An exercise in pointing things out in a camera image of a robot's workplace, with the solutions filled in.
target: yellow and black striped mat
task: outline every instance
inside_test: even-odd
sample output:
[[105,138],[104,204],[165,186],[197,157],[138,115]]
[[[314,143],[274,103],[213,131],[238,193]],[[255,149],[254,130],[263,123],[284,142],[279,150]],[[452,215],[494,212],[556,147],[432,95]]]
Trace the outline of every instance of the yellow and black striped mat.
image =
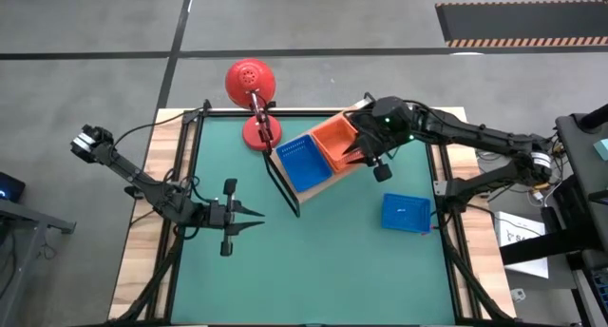
[[593,0],[435,5],[452,48],[608,45],[608,3]]

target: metal stand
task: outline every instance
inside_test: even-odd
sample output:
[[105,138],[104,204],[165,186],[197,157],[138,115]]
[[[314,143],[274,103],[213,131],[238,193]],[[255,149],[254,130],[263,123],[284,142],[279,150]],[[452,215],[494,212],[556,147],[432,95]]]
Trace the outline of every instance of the metal stand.
[[15,326],[16,306],[25,291],[25,284],[31,273],[31,266],[38,256],[40,247],[45,243],[45,235],[50,227],[61,230],[63,234],[74,232],[76,222],[68,222],[29,209],[21,204],[0,200],[0,217],[4,218],[4,242],[8,235],[13,234],[12,241],[16,242],[15,275],[10,279],[7,291],[0,298],[0,327]]

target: red desk lamp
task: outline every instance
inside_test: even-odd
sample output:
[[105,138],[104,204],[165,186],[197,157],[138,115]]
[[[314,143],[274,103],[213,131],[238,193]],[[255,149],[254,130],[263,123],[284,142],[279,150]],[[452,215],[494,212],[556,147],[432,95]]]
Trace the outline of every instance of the red desk lamp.
[[272,149],[281,139],[278,120],[268,115],[275,106],[276,82],[273,71],[256,59],[244,59],[233,64],[226,73],[226,91],[237,104],[251,109],[254,116],[243,126],[243,141],[253,150]]

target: black cable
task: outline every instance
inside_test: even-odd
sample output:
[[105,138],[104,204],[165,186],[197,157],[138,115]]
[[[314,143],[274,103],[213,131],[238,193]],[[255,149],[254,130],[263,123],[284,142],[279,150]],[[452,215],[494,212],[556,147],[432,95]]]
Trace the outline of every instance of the black cable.
[[549,184],[551,184],[551,185],[557,185],[563,181],[563,166],[565,165],[565,163],[563,162],[563,157],[562,157],[561,153],[556,152],[556,149],[555,149],[558,140],[559,140],[559,138],[556,138],[556,140],[553,142],[553,144],[551,146],[551,156],[553,157],[553,162],[555,162],[556,168],[560,172],[560,177],[553,183],[549,182]]
[[[430,214],[430,216],[432,217],[432,216],[433,216],[433,214],[436,214],[436,213],[437,213],[437,211],[434,211],[434,212],[432,212],[432,213]],[[449,214],[449,216],[447,217],[447,219],[446,219],[446,221],[445,221],[445,222],[441,222],[441,221],[439,221],[439,217],[437,217],[437,218],[438,218],[438,219],[437,219],[437,226],[432,226],[432,229],[442,229],[442,228],[444,228],[444,227],[447,227],[447,225],[449,224],[449,222],[452,220],[452,218],[453,218],[453,217],[454,217],[454,212],[451,212],[451,213]]]
[[[450,123],[446,122],[446,121],[444,120],[444,118],[440,117],[440,116],[439,116],[437,113],[435,113],[435,111],[434,111],[432,108],[430,108],[430,107],[429,107],[428,105],[426,105],[426,104],[423,104],[423,103],[421,103],[421,102],[419,102],[419,101],[410,100],[410,99],[402,99],[402,101],[403,101],[404,103],[411,103],[411,104],[418,105],[418,106],[420,106],[420,107],[422,107],[422,108],[426,109],[426,110],[428,111],[428,113],[429,113],[429,114],[431,114],[432,116],[434,116],[435,118],[437,118],[437,119],[438,119],[440,122],[442,122],[444,125],[450,126],[450,127],[452,127],[452,128],[457,128],[457,129],[460,129],[458,126],[456,126],[456,125],[452,125],[452,124],[450,124]],[[513,136],[513,138],[512,138],[512,141],[513,141],[513,142],[520,142],[520,143],[524,143],[524,142],[536,142],[536,141],[537,141],[536,139],[534,139],[534,138],[529,138],[529,137],[526,137],[526,138],[522,138],[522,137],[515,138],[515,137],[516,137],[516,136]]]
[[45,234],[44,236],[45,238],[45,243],[43,243],[42,245],[40,245],[40,248],[42,249],[42,251],[38,251],[38,255],[36,256],[36,258],[40,258],[40,256],[44,256],[45,260],[52,260],[55,258],[55,256],[57,256],[57,250],[50,246],[50,244],[47,241],[47,235]]
[[521,190],[515,190],[515,189],[511,189],[512,186],[514,186],[515,183],[506,186],[505,188],[503,188],[503,190],[501,190],[500,192],[498,192],[498,194],[494,195],[493,197],[489,198],[487,201],[488,202],[493,202],[494,200],[496,200],[496,198],[500,197],[502,194],[504,194],[507,191],[510,191],[512,193],[517,193],[517,194],[526,194],[526,191],[521,191]]
[[[203,198],[203,197],[202,197],[202,196],[199,194],[199,191],[197,190],[197,186],[198,186],[198,185],[199,185],[199,183],[200,183],[200,179],[199,179],[199,177],[197,177],[197,176],[191,176],[191,177],[188,177],[188,178],[184,178],[184,179],[182,179],[182,180],[184,181],[184,180],[186,180],[186,179],[188,179],[189,188],[187,189],[187,193],[184,193],[184,197],[185,197],[186,195],[189,195],[189,194],[191,194],[191,193],[194,193],[194,195],[195,195],[197,198],[199,198],[199,200],[201,200],[202,202],[206,202],[206,203],[211,203],[211,202],[212,202],[212,201],[211,201],[211,200],[209,200],[209,199],[205,199],[205,198]],[[199,230],[200,230],[200,225],[202,224],[202,220],[203,220],[203,219],[204,219],[204,215],[203,215],[203,214],[200,214],[199,225],[197,225],[197,226],[195,227],[194,232],[192,232],[192,234],[191,234],[190,236],[186,236],[186,235],[185,235],[185,230],[184,230],[184,233],[183,233],[183,234],[181,234],[181,233],[180,233],[180,226],[178,226],[178,225],[173,226],[173,234],[175,234],[177,237],[181,237],[181,238],[183,238],[184,240],[192,240],[192,239],[193,239],[194,237],[196,237],[196,236],[197,236],[197,234],[199,233]]]
[[12,279],[15,277],[15,273],[17,272],[17,240],[15,238],[14,227],[11,229],[10,235],[12,239],[12,249],[10,251],[9,257],[12,258],[12,270],[10,272],[9,280],[2,288],[2,291],[0,291],[0,300],[2,300],[2,297],[6,294],[7,290],[9,290],[10,284],[12,283]]
[[478,206],[478,205],[476,205],[476,204],[472,204],[472,203],[468,203],[468,204],[467,204],[467,206],[468,206],[468,207],[471,207],[471,208],[475,208],[475,209],[482,210],[482,211],[484,211],[484,212],[486,212],[486,213],[489,213],[489,215],[492,217],[492,220],[493,220],[493,221],[504,221],[504,222],[506,222],[506,223],[508,223],[508,224],[510,224],[510,225],[512,225],[512,226],[514,226],[514,227],[521,228],[522,230],[526,230],[526,231],[528,231],[528,232],[530,232],[530,233],[533,233],[533,234],[535,234],[535,235],[537,235],[537,236],[539,236],[539,237],[541,237],[541,236],[542,236],[542,235],[541,235],[541,234],[539,234],[538,232],[533,231],[533,230],[531,230],[531,229],[529,229],[529,228],[526,228],[526,227],[523,227],[523,226],[518,226],[518,225],[516,225],[515,223],[513,223],[513,222],[511,222],[511,221],[508,221],[508,220],[505,220],[505,219],[497,218],[497,217],[496,217],[496,214],[495,214],[494,212],[492,212],[491,210],[487,209],[487,208],[483,208],[483,207],[481,207],[481,206]]
[[112,150],[116,148],[116,145],[118,145],[118,143],[120,143],[121,140],[124,139],[124,137],[128,136],[129,134],[131,134],[131,133],[133,133],[135,131],[141,130],[141,129],[146,128],[146,127],[153,127],[153,126],[156,126],[156,125],[163,125],[163,124],[166,124],[166,123],[169,123],[169,122],[172,122],[172,121],[178,119],[179,117],[183,116],[186,113],[190,113],[190,112],[197,111],[197,110],[202,110],[202,109],[204,109],[204,106],[199,107],[199,108],[195,108],[194,110],[191,110],[191,111],[190,110],[188,110],[188,111],[184,110],[182,113],[176,115],[175,117],[169,118],[167,120],[163,120],[161,122],[150,123],[150,124],[139,125],[137,127],[133,127],[130,130],[128,130],[125,133],[123,133],[123,135],[121,137],[119,137],[116,140],[116,142],[114,142],[114,144],[112,145]]
[[401,147],[401,145],[397,146],[397,148],[395,149],[395,152],[393,152],[393,154],[391,155],[388,151],[387,151],[387,157],[392,160],[395,158],[395,156],[397,156],[397,152],[399,152],[399,147]]
[[142,215],[142,216],[138,217],[137,219],[135,219],[134,221],[132,221],[132,222],[129,224],[129,228],[133,227],[133,225],[134,225],[134,224],[135,224],[137,221],[140,221],[141,219],[144,219],[145,217],[149,216],[150,214],[152,214],[152,213],[154,213],[154,212],[155,212],[155,210],[154,210],[154,209],[152,209],[151,211],[149,211],[149,212],[145,213],[144,215]]
[[492,297],[487,293],[482,284],[477,280],[471,268],[460,257],[460,254],[458,250],[456,250],[456,248],[454,247],[454,244],[451,240],[451,236],[447,231],[447,225],[443,225],[439,229],[439,231],[444,235],[447,257],[452,261],[454,265],[456,265],[456,268],[465,278],[466,284],[468,284],[468,286],[471,288],[473,295],[475,295],[479,302],[481,302],[481,304],[484,306],[484,308],[490,315],[490,318],[496,320],[512,319],[508,314],[503,312],[503,310],[498,306],[498,304],[496,304],[494,299],[492,299]]

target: white paper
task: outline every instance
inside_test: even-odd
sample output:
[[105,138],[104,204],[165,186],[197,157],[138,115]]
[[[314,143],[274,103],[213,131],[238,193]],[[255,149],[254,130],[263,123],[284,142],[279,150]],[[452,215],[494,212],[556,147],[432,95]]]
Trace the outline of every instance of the white paper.
[[[500,246],[505,246],[517,241],[538,237],[537,234],[516,226],[525,227],[529,230],[538,233],[541,236],[544,235],[544,223],[542,222],[531,221],[530,219],[521,218],[504,212],[498,212],[496,214],[496,218],[501,219],[496,221],[498,242]],[[504,268],[513,271],[523,272],[525,274],[533,276],[542,277],[544,279],[549,278],[547,258],[506,265]]]

